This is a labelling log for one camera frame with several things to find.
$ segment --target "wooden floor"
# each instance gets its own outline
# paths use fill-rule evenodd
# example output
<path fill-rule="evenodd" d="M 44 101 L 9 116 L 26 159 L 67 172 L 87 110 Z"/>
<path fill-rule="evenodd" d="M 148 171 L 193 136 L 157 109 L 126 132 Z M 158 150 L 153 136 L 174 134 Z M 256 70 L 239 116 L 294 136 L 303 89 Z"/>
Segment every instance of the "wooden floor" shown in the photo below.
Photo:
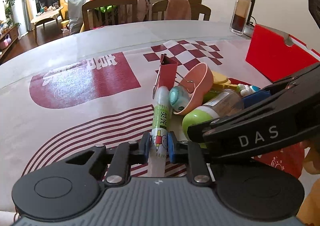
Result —
<path fill-rule="evenodd" d="M 26 51 L 29 51 L 39 45 L 62 38 L 62 32 L 60 28 L 58 28 L 56 21 L 47 23 L 44 28 L 45 30 L 43 29 L 42 25 L 37 27 L 38 44 L 36 44 L 34 32 L 29 32 L 25 36 L 21 37 L 15 45 L 13 45 L 12 49 L 10 50 L 10 52 L 7 53 L 7 56 L 4 57 L 4 60 L 2 62 L 7 62 L 10 59 Z"/>

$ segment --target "brown liquid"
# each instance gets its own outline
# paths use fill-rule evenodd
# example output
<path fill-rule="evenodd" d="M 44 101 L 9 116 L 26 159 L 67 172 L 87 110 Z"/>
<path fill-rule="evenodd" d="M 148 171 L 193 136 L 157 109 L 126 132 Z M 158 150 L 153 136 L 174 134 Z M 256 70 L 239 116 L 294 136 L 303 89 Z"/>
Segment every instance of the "brown liquid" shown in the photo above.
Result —
<path fill-rule="evenodd" d="M 233 18 L 233 21 L 232 21 L 231 27 L 232 27 L 234 30 L 237 30 L 237 31 L 242 32 L 243 27 L 244 27 L 244 23 L 245 23 L 245 18 L 243 18 L 243 17 L 238 16 L 238 15 L 235 14 L 235 16 L 234 16 L 234 18 Z"/>

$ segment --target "potted plant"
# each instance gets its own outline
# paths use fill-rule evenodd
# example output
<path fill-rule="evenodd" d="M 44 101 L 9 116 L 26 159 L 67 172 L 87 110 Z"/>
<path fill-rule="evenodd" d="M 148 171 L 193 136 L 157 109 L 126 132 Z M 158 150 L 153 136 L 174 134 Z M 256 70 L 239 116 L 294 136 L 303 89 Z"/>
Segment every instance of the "potted plant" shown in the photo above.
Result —
<path fill-rule="evenodd" d="M 5 0 L 6 5 L 5 7 L 5 17 L 7 18 L 7 25 L 8 27 L 13 27 L 13 26 L 20 26 L 20 23 L 15 23 L 14 17 L 13 17 L 13 11 L 12 11 L 12 6 L 14 6 L 16 0 Z"/>

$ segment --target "glue stick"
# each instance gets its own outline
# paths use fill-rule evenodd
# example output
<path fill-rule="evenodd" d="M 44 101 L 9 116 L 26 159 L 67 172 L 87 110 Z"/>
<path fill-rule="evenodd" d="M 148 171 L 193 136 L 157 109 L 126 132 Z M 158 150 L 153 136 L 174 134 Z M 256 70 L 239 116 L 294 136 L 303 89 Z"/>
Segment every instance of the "glue stick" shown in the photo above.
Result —
<path fill-rule="evenodd" d="M 154 116 L 148 160 L 148 176 L 150 177 L 164 177 L 171 111 L 169 90 L 167 87 L 161 86 L 156 90 L 154 99 Z"/>

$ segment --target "yellow giraffe toy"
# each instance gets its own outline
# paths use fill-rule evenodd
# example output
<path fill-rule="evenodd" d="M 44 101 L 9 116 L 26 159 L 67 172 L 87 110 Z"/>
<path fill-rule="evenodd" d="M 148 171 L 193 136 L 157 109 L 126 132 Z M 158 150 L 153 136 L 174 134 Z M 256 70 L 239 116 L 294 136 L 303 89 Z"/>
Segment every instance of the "yellow giraffe toy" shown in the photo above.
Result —
<path fill-rule="evenodd" d="M 60 1 L 60 6 L 63 7 L 63 9 L 60 10 L 61 15 L 62 15 L 62 20 L 66 19 L 66 12 L 68 12 L 68 3 L 65 0 L 59 0 Z"/>

